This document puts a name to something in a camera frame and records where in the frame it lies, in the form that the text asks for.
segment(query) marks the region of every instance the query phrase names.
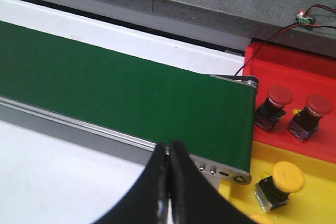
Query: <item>yellow emergency stop button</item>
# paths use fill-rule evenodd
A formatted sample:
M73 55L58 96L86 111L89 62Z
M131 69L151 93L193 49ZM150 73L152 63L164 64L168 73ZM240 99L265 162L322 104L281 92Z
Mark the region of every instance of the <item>yellow emergency stop button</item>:
M274 224L268 217L260 214L250 215L250 219L254 220L258 224Z
M273 167L273 182L284 193L297 193L305 186L302 171L294 164L281 161Z

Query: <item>white surface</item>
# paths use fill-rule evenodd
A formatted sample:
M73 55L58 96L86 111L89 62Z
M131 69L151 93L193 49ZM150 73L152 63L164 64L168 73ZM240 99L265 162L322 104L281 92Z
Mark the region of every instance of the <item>white surface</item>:
M0 121L0 223L91 223L143 166Z
M17 0L0 20L199 73L233 74L243 58ZM90 223L143 167L0 121L0 223Z
M244 61L240 56L18 0L0 0L0 10L0 20L5 22L198 73L234 74Z

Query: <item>red emergency stop button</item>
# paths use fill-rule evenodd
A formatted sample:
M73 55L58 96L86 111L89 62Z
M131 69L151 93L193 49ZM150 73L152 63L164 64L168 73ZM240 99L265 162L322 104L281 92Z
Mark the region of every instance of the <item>red emergency stop button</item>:
M321 94L310 94L307 96L307 107L312 111L319 115L329 114L333 105L332 102Z
M281 106L285 106L293 100L292 92L290 92L290 90L286 87L280 85L269 87L267 95L271 102Z

